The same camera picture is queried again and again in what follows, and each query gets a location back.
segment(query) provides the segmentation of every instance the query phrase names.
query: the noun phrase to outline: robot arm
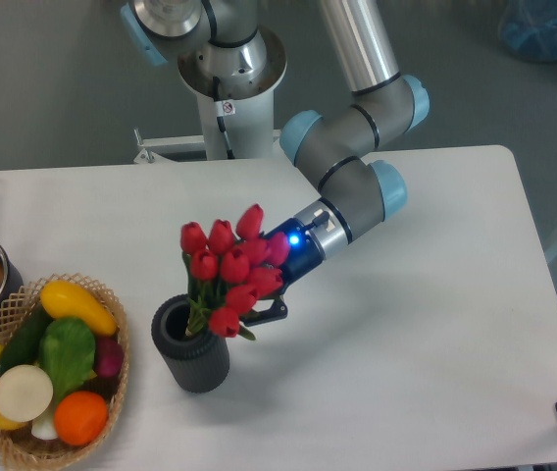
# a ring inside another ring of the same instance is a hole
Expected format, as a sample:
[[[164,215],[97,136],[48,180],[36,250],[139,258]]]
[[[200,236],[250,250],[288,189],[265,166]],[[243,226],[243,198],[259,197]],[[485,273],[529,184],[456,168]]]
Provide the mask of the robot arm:
[[[206,42],[231,47],[257,31],[256,0],[129,0],[122,10],[170,58]]]
[[[194,4],[197,9],[200,3],[132,1],[144,27],[149,21],[142,18],[136,5],[144,5],[160,22],[164,15],[159,14],[159,8],[188,4],[184,10],[188,13],[180,15],[180,21],[191,25],[189,18],[196,18],[197,14],[189,5]],[[224,15],[225,29],[219,20],[219,27],[207,30],[212,5],[214,12]],[[192,36],[206,40],[209,34],[212,44],[219,40],[224,45],[228,40],[241,45],[256,31],[255,0],[203,0],[202,8],[196,29],[176,36],[181,37],[179,40],[191,40]],[[315,111],[302,112],[282,130],[283,151],[321,197],[266,235],[283,232],[291,244],[287,260],[279,267],[283,277],[281,293],[403,207],[407,188],[400,174],[383,161],[366,165],[361,157],[413,128],[426,117],[430,106],[421,83],[400,75],[376,0],[319,0],[319,8],[354,103],[332,119]],[[286,312],[286,306],[277,301],[246,325],[281,319]]]

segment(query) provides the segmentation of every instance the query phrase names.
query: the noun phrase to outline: vase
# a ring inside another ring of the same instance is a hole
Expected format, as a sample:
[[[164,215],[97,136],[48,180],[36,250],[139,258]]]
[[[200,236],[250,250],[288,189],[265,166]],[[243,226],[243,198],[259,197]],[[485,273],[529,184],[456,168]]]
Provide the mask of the vase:
[[[208,329],[193,339],[185,339],[188,318],[186,294],[168,299],[152,319],[152,341],[181,388],[190,393],[206,393],[227,377],[227,341]]]

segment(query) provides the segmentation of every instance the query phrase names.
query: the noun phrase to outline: silver arm segment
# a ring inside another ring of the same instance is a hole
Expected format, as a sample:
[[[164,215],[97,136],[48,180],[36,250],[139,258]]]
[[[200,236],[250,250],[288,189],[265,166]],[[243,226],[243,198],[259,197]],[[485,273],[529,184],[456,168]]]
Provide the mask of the silver arm segment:
[[[353,92],[397,77],[396,58],[377,5],[367,0],[320,0],[320,11]]]

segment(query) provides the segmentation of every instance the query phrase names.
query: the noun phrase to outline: red tulip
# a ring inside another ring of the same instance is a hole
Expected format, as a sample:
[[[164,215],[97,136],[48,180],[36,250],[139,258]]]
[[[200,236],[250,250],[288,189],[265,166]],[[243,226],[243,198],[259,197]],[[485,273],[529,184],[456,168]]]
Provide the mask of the red tulip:
[[[259,291],[254,285],[239,285],[227,292],[227,306],[237,314],[246,314],[259,298]]]
[[[188,223],[180,228],[180,248],[193,255],[207,246],[207,237],[198,223]]]
[[[266,257],[266,263],[278,267],[285,263],[289,255],[289,241],[284,233],[276,233],[268,240],[270,255]]]
[[[220,276],[225,282],[238,285],[243,283],[249,273],[250,261],[239,246],[227,252],[220,267]]]
[[[244,240],[250,240],[251,238],[257,238],[259,236],[259,231],[261,231],[261,221],[263,220],[263,209],[258,204],[253,204],[250,206],[239,222],[235,231],[237,235]]]
[[[209,249],[216,255],[224,255],[235,245],[235,236],[229,221],[216,220],[209,233]]]
[[[257,267],[250,270],[246,281],[257,287],[259,298],[262,298],[282,287],[280,273],[278,268]]]
[[[264,238],[251,238],[240,244],[239,248],[248,256],[251,267],[260,265],[270,255],[268,241]]]
[[[239,332],[239,316],[229,307],[220,307],[211,314],[209,329],[216,336],[235,337]]]
[[[191,276],[207,282],[218,275],[218,257],[206,248],[197,250],[191,256]]]

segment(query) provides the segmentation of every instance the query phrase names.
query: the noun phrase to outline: wicker basket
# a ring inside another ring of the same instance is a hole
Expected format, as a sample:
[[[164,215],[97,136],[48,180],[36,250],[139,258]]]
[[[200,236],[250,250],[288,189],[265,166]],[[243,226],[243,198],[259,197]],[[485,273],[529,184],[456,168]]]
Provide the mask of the wicker basket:
[[[2,302],[0,307],[0,343],[6,344],[22,320],[39,300],[39,292],[50,281],[67,280],[87,288],[115,316],[119,330],[117,341],[124,350],[124,364],[116,382],[91,380],[84,389],[100,393],[109,405],[109,420],[96,440],[86,446],[70,446],[60,440],[43,441],[32,436],[28,427],[13,432],[0,431],[0,465],[6,469],[56,470],[65,468],[92,453],[108,437],[115,425],[127,388],[129,342],[126,314],[113,292],[96,280],[83,275],[52,275],[25,287]]]

